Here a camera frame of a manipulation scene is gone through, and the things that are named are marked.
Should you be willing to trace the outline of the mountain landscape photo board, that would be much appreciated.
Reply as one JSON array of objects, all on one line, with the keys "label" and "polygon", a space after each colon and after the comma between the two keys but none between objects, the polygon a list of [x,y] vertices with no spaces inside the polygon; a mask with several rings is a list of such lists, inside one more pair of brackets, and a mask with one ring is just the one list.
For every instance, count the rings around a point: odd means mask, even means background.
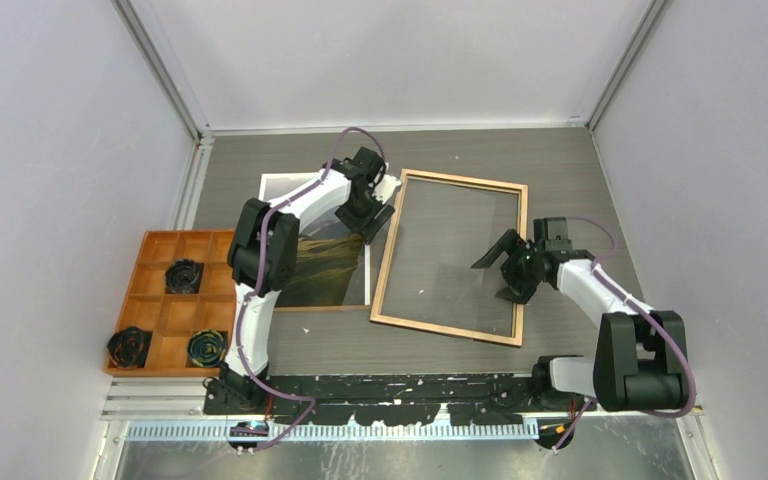
[{"label": "mountain landscape photo board", "polygon": [[369,303],[369,246],[335,210],[312,220],[298,238],[296,270],[277,299],[283,309],[363,307]]}]

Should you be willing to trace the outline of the black wooden picture frame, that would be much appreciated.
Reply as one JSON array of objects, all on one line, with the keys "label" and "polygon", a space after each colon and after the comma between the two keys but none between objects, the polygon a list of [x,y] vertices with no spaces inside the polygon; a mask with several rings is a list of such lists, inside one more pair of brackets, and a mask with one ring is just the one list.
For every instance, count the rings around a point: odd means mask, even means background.
[{"label": "black wooden picture frame", "polygon": [[527,229],[521,183],[405,169],[372,303],[378,324],[519,347],[524,308],[497,297],[494,264],[475,267],[509,230]]}]

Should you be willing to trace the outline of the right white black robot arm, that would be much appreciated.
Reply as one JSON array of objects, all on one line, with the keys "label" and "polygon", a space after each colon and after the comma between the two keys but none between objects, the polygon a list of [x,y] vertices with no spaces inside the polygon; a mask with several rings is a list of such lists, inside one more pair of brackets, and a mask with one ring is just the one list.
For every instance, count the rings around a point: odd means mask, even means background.
[{"label": "right white black robot arm", "polygon": [[505,285],[498,298],[524,305],[547,284],[571,299],[598,328],[593,357],[550,355],[537,361],[532,400],[551,411],[575,394],[610,412],[688,414],[695,407],[697,387],[682,317],[640,301],[613,280],[602,258],[574,246],[568,222],[566,217],[536,219],[530,239],[509,229],[472,265],[487,269],[502,258]]}]

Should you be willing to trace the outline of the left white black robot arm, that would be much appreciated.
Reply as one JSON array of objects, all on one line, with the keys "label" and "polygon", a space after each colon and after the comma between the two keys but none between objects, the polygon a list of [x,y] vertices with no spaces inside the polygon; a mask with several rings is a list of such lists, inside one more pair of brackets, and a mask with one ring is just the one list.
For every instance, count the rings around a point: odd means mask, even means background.
[{"label": "left white black robot arm", "polygon": [[265,405],[269,329],[279,295],[296,270],[300,232],[332,212],[370,243],[393,215],[388,201],[401,185],[387,168],[382,154],[361,147],[351,158],[330,160],[282,196],[244,204],[227,255],[236,310],[218,376],[240,412],[253,414]]}]

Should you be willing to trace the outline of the orange compartment tray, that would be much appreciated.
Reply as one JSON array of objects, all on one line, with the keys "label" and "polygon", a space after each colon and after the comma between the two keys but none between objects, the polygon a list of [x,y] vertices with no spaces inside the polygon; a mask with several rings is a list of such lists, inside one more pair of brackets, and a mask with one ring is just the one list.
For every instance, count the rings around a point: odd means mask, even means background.
[{"label": "orange compartment tray", "polygon": [[[188,356],[190,338],[202,330],[231,336],[235,311],[234,282],[226,264],[233,232],[220,230],[148,231],[144,234],[120,311],[116,333],[137,327],[150,334],[145,360],[121,367],[111,358],[103,370],[120,377],[209,377],[216,368],[202,368]],[[203,266],[199,291],[172,294],[165,273],[177,260]]]}]

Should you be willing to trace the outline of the black yellow-green coiled bundle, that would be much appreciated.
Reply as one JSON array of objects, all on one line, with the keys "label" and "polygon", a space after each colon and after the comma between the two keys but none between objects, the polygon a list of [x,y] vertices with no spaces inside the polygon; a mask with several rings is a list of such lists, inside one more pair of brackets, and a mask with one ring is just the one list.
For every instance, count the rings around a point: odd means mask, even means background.
[{"label": "black yellow-green coiled bundle", "polygon": [[227,347],[225,332],[213,329],[199,330],[188,340],[187,358],[193,367],[215,368],[224,360]]}]

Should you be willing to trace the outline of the black orange coiled bundle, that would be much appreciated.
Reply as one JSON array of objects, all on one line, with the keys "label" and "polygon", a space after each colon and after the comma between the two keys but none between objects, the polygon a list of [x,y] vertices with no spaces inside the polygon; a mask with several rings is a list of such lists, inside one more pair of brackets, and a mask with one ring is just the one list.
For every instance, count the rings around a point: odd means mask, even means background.
[{"label": "black orange coiled bundle", "polygon": [[106,349],[112,365],[119,369],[143,368],[148,358],[153,333],[129,326],[114,333]]}]

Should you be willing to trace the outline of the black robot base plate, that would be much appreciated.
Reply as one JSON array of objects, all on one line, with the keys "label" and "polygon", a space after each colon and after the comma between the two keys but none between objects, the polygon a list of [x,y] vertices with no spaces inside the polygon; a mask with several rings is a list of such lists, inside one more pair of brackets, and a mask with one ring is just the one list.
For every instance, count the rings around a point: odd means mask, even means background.
[{"label": "black robot base plate", "polygon": [[453,426],[514,425],[528,413],[571,420],[583,396],[539,387],[528,375],[275,375],[266,392],[227,374],[203,380],[207,415],[255,415],[288,425],[388,427],[429,425],[447,417]]}]

